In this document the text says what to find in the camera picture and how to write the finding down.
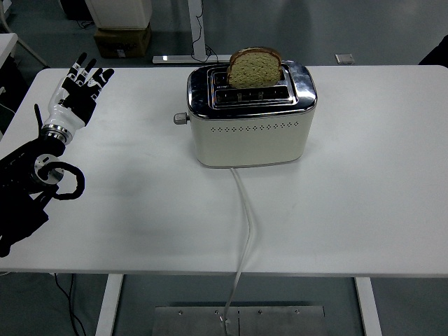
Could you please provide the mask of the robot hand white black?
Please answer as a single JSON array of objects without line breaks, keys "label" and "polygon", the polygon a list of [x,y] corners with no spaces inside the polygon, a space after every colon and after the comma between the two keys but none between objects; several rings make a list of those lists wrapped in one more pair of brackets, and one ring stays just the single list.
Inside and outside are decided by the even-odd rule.
[{"label": "robot hand white black", "polygon": [[86,58],[87,54],[82,53],[59,82],[48,104],[50,117],[44,125],[57,125],[74,133],[89,123],[114,70],[95,69],[95,59],[83,66]]}]

